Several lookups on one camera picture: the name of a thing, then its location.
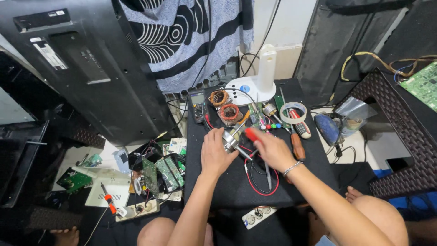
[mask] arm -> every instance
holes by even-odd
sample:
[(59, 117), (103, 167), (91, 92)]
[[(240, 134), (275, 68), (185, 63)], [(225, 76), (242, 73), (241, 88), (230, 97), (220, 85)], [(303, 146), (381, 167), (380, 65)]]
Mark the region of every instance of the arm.
[(203, 245), (206, 221), (211, 206), (212, 193), (219, 176), (238, 156), (238, 151), (228, 155), (222, 142), (224, 128), (213, 129), (202, 144), (202, 172), (171, 234), (168, 246)]
[[(283, 140), (260, 131), (254, 132), (260, 139), (254, 145), (269, 166), (284, 173), (297, 162)], [(340, 245), (393, 245), (375, 224), (314, 176), (303, 164), (289, 171), (287, 177)]]

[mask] person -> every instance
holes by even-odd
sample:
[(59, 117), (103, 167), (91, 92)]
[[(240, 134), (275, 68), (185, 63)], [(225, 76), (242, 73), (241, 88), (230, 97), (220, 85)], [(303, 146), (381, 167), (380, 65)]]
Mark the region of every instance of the person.
[[(213, 245), (212, 228), (207, 224), (212, 194), (219, 176), (238, 156), (237, 151), (226, 153), (223, 131), (223, 128), (212, 129), (205, 135), (201, 150), (202, 171), (177, 223), (167, 218), (154, 219), (141, 230), (138, 246)], [(352, 187), (346, 199), (341, 197), (304, 164), (299, 164), (283, 140), (257, 130), (254, 132), (260, 141), (253, 144), (261, 158), (275, 170), (286, 172), (286, 177), (316, 212), (317, 215), (310, 214), (310, 225), (313, 229), (318, 227), (310, 232), (310, 240), (316, 239), (313, 245), (408, 244), (405, 223), (389, 203), (364, 196)]]

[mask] copper coil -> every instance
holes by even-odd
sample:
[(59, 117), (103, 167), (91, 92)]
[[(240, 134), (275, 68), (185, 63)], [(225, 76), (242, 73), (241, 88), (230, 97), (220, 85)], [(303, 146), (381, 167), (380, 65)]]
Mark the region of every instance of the copper coil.
[(209, 96), (209, 101), (215, 106), (220, 107), (228, 101), (229, 94), (226, 91), (213, 91)]
[(237, 118), (239, 109), (235, 104), (226, 104), (220, 109), (220, 111), (222, 119), (231, 121)]

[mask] plastic bag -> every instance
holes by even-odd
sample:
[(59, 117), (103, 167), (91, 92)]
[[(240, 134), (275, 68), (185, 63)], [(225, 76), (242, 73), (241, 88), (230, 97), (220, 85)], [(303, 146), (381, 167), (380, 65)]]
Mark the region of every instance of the plastic bag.
[(355, 97), (348, 98), (335, 112), (343, 116), (341, 134), (344, 137), (354, 134), (367, 122), (368, 118), (377, 115), (377, 112), (367, 103)]

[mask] hand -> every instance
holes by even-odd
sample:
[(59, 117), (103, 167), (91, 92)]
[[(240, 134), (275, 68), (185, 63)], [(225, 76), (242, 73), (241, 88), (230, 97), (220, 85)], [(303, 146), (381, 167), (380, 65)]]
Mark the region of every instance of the hand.
[(264, 134), (257, 129), (253, 132), (260, 139), (253, 144), (260, 151), (261, 158), (270, 167), (284, 173), (287, 168), (297, 163), (284, 140), (271, 134)]
[(212, 129), (205, 135), (202, 144), (201, 175), (218, 179), (238, 156), (238, 151), (228, 154), (223, 147), (222, 134), (225, 129)]

